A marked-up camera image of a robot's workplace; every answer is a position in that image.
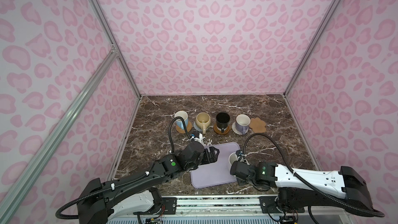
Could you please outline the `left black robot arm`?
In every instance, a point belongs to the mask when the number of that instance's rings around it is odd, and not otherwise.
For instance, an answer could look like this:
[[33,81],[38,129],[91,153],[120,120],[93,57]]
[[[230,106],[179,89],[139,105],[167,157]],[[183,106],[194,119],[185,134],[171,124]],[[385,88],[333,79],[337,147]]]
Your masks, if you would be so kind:
[[165,155],[154,161],[148,169],[138,173],[104,183],[98,178],[93,179],[80,195],[83,200],[77,203],[79,223],[105,224],[119,202],[179,178],[201,165],[215,163],[219,154],[220,150],[217,148],[205,148],[201,143],[192,141],[185,149]]

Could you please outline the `black mug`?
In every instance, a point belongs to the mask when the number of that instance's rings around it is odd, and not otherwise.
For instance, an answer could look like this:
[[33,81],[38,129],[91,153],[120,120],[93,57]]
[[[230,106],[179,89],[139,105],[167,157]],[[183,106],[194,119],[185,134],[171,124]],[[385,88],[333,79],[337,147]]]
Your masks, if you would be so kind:
[[229,126],[230,115],[226,112],[220,112],[216,115],[216,125],[220,129],[226,129]]

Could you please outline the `beige tan mug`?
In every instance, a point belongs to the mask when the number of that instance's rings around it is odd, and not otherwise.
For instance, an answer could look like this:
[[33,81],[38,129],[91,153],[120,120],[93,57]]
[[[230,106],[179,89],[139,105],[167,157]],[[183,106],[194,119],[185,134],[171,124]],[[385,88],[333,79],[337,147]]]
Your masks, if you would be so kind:
[[195,124],[202,131],[203,135],[205,135],[211,124],[210,115],[208,113],[199,113],[195,119]]

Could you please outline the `multicolour zigzag woven coaster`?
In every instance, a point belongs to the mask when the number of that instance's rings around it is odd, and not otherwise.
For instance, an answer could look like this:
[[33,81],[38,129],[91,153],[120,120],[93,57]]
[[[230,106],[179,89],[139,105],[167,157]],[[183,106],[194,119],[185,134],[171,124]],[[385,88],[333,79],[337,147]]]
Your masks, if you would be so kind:
[[242,133],[242,132],[239,132],[238,131],[238,129],[236,128],[236,122],[233,122],[233,124],[232,124],[232,130],[233,130],[233,132],[235,133],[235,134],[238,134],[238,135],[245,135],[246,133]]

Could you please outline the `brown round wooden coaster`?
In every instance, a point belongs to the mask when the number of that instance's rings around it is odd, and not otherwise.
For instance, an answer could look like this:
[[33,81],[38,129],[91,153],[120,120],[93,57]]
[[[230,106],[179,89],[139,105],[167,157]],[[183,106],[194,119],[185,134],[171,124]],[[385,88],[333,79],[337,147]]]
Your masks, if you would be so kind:
[[228,126],[226,129],[220,129],[220,128],[218,128],[218,126],[216,124],[214,124],[213,130],[218,135],[226,135],[231,131],[231,127]]

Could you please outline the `light blue woven coaster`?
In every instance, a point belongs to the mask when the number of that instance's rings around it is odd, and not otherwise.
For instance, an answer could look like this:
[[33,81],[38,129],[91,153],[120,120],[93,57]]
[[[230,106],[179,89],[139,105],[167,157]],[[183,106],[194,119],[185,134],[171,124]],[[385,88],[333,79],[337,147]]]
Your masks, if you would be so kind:
[[194,128],[199,132],[206,132],[210,126],[210,122],[195,122]]

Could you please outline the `light blue mug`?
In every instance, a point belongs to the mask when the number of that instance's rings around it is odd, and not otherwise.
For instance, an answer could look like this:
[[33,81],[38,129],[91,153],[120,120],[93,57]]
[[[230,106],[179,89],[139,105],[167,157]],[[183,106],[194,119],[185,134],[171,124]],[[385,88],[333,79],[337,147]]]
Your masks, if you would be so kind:
[[176,118],[176,124],[180,129],[188,129],[188,113],[186,111],[178,111],[175,113],[174,117]]

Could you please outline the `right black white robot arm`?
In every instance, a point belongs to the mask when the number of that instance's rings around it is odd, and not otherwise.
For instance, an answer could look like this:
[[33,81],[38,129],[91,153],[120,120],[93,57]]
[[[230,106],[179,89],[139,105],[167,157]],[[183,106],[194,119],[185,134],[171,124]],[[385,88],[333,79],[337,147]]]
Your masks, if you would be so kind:
[[278,189],[274,201],[281,212],[301,210],[310,206],[339,207],[363,217],[375,217],[375,210],[364,179],[352,168],[339,171],[289,170],[276,163],[248,165],[232,163],[231,175],[239,184],[250,184],[258,191]]

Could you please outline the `white cream mug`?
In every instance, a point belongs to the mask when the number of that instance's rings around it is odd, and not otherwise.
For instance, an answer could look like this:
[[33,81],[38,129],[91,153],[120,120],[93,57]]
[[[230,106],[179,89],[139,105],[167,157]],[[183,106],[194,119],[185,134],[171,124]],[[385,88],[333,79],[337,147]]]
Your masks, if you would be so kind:
[[229,155],[229,165],[230,165],[230,167],[233,165],[233,163],[234,162],[236,162],[236,161],[238,161],[238,156],[237,156],[237,154],[234,152],[234,153],[231,153],[230,155]]

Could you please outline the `white mug grey handle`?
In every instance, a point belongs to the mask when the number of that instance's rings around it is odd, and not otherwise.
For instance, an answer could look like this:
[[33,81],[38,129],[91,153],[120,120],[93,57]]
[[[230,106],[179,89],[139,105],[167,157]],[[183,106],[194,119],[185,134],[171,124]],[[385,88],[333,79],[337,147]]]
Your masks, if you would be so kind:
[[240,114],[236,117],[236,128],[239,132],[246,133],[249,130],[250,117],[245,114]]

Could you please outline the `cork flower-shaped coaster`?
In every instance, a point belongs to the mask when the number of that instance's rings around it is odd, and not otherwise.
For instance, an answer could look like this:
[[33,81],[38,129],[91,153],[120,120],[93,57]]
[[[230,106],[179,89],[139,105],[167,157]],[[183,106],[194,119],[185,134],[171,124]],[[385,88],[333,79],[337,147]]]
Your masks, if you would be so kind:
[[267,131],[266,122],[259,117],[251,118],[249,127],[254,133],[265,133]]

